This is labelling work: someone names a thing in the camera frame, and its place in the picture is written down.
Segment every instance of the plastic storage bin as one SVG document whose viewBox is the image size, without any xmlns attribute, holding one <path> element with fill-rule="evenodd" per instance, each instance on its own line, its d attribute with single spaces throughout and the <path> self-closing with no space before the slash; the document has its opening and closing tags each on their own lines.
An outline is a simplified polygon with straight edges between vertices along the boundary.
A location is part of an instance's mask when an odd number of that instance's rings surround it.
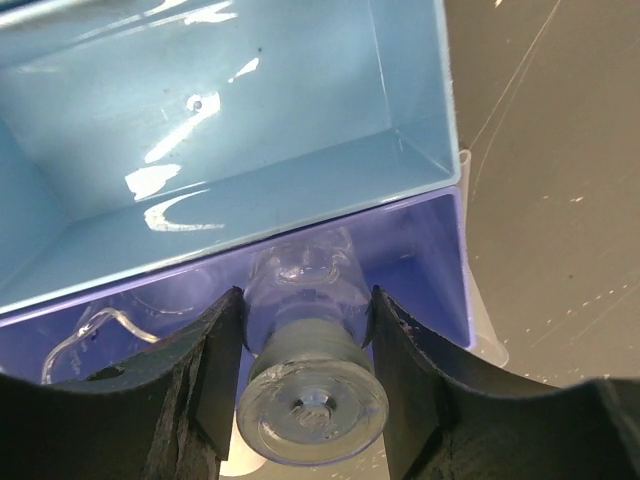
<svg viewBox="0 0 640 480">
<path fill-rule="evenodd" d="M 441 0 L 43 0 L 0 45 L 0 313 L 459 176 Z"/>
<path fill-rule="evenodd" d="M 11 375 L 40 382 L 44 359 L 77 330 L 78 320 L 91 302 L 95 305 L 114 301 L 115 308 L 131 312 L 130 320 L 134 324 L 148 328 L 149 324 L 145 322 L 149 319 L 145 315 L 149 311 L 138 306 L 129 308 L 131 305 L 127 304 L 132 298 L 139 298 L 139 295 L 131 294 L 132 289 L 144 288 L 144 298 L 149 299 L 153 298 L 153 290 L 157 288 L 158 296 L 164 299 L 166 290 L 162 285 L 167 279 L 181 281 L 182 278 L 189 284 L 194 281 L 193 272 L 204 272 L 214 280 L 211 288 L 203 290 L 202 280 L 198 276 L 195 280 L 200 291 L 206 291 L 213 303 L 230 286 L 244 287 L 247 284 L 252 263 L 264 249 L 278 242 L 304 239 L 323 229 L 336 227 L 344 227 L 348 231 L 369 288 L 380 285 L 419 321 L 455 343 L 472 348 L 475 333 L 468 308 L 461 219 L 460 192 L 451 187 L 120 282 L 99 292 L 76 295 L 64 302 L 40 306 L 19 315 L 5 315 L 0 319 L 0 366 Z M 183 290 L 193 294 L 192 288 Z M 207 302 L 191 298 L 188 302 L 180 298 L 174 301 L 176 305 L 200 307 L 155 325 L 153 333 L 158 337 L 169 335 L 193 321 L 207 305 Z M 57 372 L 57 381 L 84 378 L 150 345 L 148 341 L 130 334 L 115 320 L 90 333 L 67 359 L 66 369 Z M 241 385 L 246 381 L 252 360 L 253 357 L 245 352 Z"/>
</svg>

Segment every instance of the dark spot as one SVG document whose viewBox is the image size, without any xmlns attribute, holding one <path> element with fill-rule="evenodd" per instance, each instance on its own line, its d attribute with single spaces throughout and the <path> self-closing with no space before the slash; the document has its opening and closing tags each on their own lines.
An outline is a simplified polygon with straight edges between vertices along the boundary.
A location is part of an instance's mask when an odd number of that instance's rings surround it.
<svg viewBox="0 0 640 480">
<path fill-rule="evenodd" d="M 336 404 L 336 401 L 333 399 L 333 397 L 329 397 L 327 399 L 327 403 L 326 403 L 327 407 L 329 407 L 331 410 L 335 410 L 338 408 L 338 405 Z"/>
<path fill-rule="evenodd" d="M 99 372 L 94 373 L 90 377 L 87 378 L 88 382 L 94 382 L 96 380 L 107 380 L 109 378 L 119 377 L 124 373 L 124 368 L 113 365 L 111 367 L 103 368 Z"/>
</svg>

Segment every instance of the transparent plastic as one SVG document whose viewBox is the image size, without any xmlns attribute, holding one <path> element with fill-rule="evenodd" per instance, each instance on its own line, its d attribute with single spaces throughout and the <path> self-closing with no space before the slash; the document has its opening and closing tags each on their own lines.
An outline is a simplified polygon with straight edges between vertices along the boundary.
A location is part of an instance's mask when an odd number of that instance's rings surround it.
<svg viewBox="0 0 640 480">
<path fill-rule="evenodd" d="M 195 320 L 211 303 L 216 279 L 196 269 L 91 302 L 71 334 L 42 365 L 40 382 L 83 379 Z"/>
<path fill-rule="evenodd" d="M 467 221 L 467 206 L 469 202 L 469 178 L 471 174 L 471 151 L 460 151 L 460 182 L 458 187 L 462 194 L 463 219 Z M 472 353 L 483 360 L 498 367 L 504 367 L 509 362 L 509 352 L 498 337 L 491 324 L 491 318 L 487 312 L 487 307 L 482 300 L 478 284 L 471 270 L 468 271 L 468 283 L 471 296 L 471 307 L 473 308 L 473 323 L 476 331 L 476 345 L 471 350 Z"/>
<path fill-rule="evenodd" d="M 382 433 L 389 402 L 367 355 L 336 323 L 277 330 L 250 374 L 238 430 L 257 453 L 287 465 L 350 458 Z"/>
<path fill-rule="evenodd" d="M 299 242 L 309 235 L 320 236 L 327 230 L 341 228 L 349 234 L 353 255 L 367 291 L 375 285 L 381 286 L 419 322 L 458 345 L 472 348 L 476 337 L 468 305 L 467 259 L 459 196 L 456 188 L 442 189 L 179 267 L 126 282 L 115 282 L 103 289 L 89 290 L 19 312 L 0 314 L 0 368 L 15 377 L 39 383 L 47 355 L 79 331 L 82 326 L 78 325 L 79 319 L 87 308 L 94 313 L 104 307 L 128 312 L 128 318 L 142 331 L 156 337 L 168 335 L 195 320 L 201 310 L 213 304 L 231 286 L 246 289 L 256 259 L 262 252 L 282 244 Z M 190 275 L 195 270 L 201 270 L 206 277 Z M 210 288 L 207 277 L 212 282 Z M 172 287 L 171 282 L 176 282 L 175 286 Z M 148 304 L 154 303 L 154 299 L 169 300 L 171 295 L 168 293 L 172 293 L 175 296 L 172 303 L 178 306 L 197 304 L 198 307 L 182 314 L 148 315 L 154 309 L 139 306 L 139 302 L 130 295 L 132 290 L 140 287 L 145 288 L 146 294 L 141 298 L 145 298 Z M 351 325 L 362 328 L 361 333 L 356 331 L 353 335 L 356 338 L 354 345 L 361 346 L 366 323 L 357 321 Z M 89 375 L 150 345 L 132 335 L 113 318 L 98 327 L 96 332 L 93 340 L 91 336 L 84 338 L 86 352 L 82 349 L 82 342 L 76 343 L 76 351 L 82 360 L 80 373 L 76 374 L 67 361 L 67 366 L 61 367 L 64 374 L 61 378 Z M 258 329 L 255 330 L 255 338 L 248 338 L 248 343 L 256 342 L 258 345 L 256 351 L 264 345 L 264 333 Z M 251 353 L 247 351 L 244 355 L 247 368 L 239 378 L 239 394 L 247 385 L 250 362 L 253 361 Z"/>
<path fill-rule="evenodd" d="M 215 464 L 218 459 L 213 450 L 207 451 L 207 461 Z M 267 459 L 253 451 L 246 444 L 238 431 L 236 416 L 233 416 L 229 458 L 220 463 L 220 477 L 242 477 L 255 472 L 266 463 Z"/>
<path fill-rule="evenodd" d="M 245 290 L 249 350 L 282 326 L 309 318 L 341 324 L 366 341 L 371 294 L 346 228 L 312 231 L 256 255 Z"/>
</svg>

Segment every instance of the scratched surface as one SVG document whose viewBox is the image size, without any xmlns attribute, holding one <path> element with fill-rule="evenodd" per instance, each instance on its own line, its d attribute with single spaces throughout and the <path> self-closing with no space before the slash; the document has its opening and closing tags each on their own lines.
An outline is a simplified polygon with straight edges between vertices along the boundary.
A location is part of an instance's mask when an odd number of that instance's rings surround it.
<svg viewBox="0 0 640 480">
<path fill-rule="evenodd" d="M 446 0 L 471 266 L 511 355 L 565 386 L 640 376 L 640 1 Z M 250 480 L 387 480 L 381 442 Z"/>
</svg>

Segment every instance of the clear plastic bottle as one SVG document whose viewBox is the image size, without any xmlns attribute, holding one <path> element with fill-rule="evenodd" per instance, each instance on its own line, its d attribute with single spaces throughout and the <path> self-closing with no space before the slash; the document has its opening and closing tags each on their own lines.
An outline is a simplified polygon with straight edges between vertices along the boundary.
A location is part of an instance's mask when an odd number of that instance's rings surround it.
<svg viewBox="0 0 640 480">
<path fill-rule="evenodd" d="M 351 457 L 382 432 L 384 389 L 362 350 L 370 293 L 345 229 L 309 232 L 261 252 L 245 291 L 245 337 L 258 354 L 238 429 L 289 465 Z"/>
</svg>

